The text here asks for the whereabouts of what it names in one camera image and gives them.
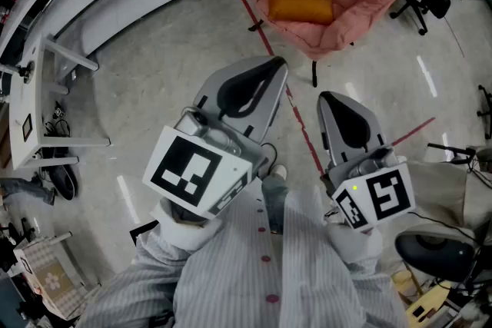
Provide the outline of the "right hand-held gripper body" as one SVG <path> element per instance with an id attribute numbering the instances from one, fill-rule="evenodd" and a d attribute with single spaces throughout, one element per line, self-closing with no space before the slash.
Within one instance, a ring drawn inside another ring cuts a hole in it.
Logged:
<path id="1" fill-rule="evenodd" d="M 387 144 L 327 171 L 331 199 L 357 232 L 369 230 L 412 211 L 414 191 L 408 166 Z"/>

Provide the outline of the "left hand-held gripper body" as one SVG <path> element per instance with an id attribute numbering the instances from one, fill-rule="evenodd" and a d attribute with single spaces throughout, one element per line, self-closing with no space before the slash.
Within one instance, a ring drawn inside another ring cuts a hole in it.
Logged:
<path id="1" fill-rule="evenodd" d="M 179 210 L 204 220 L 218 216 L 255 177 L 265 155 L 253 125 L 185 108 L 163 128 L 142 181 Z"/>

